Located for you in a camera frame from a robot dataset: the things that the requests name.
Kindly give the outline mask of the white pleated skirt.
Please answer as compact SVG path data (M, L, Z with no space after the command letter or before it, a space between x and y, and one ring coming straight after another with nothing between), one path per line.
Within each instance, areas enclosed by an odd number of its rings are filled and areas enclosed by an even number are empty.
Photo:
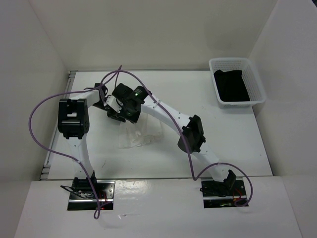
M161 121L141 113L136 123L121 122L119 126L118 148L129 149L159 141L163 138Z

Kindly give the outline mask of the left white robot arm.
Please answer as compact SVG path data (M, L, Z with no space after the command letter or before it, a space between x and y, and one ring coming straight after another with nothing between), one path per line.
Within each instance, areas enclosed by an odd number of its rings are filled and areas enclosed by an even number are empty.
M90 129L88 108L93 106L106 111L111 119L125 122L128 113L121 100L106 96L107 88L96 83L93 88L85 88L77 96L61 99L58 105L58 131L63 135L71 151L75 175L72 192L82 193L87 198L98 194L98 182L89 159L87 134Z

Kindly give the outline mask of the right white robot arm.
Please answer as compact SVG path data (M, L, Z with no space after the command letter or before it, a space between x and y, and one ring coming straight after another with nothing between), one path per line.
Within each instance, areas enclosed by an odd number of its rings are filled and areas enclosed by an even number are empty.
M177 146L188 156L192 178L197 180L200 176L194 174L192 157L196 157L207 166L213 178L212 186L208 192L213 196L228 196L234 189L236 175L232 170L224 170L219 158L206 144L201 118L198 115L188 116L168 106L153 95L146 87L138 86L131 89L120 83L107 97L106 106L112 112L110 118L136 123L140 113L151 115L160 122L169 126L179 136Z

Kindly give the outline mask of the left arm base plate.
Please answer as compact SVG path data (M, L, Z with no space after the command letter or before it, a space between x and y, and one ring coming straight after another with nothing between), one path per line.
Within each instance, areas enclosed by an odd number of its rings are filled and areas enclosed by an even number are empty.
M82 186L61 185L63 189L69 192L68 211L88 211L96 210L97 200L88 182ZM113 210L115 181L98 180L95 184L95 190L98 196L101 210Z

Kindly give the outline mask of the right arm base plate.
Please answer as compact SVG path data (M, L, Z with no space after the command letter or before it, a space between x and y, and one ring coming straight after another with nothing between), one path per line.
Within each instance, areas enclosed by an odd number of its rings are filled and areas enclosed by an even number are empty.
M220 188L219 185L220 183L211 179L201 180L200 192L205 209L237 207L248 201L242 178L238 178L229 190Z

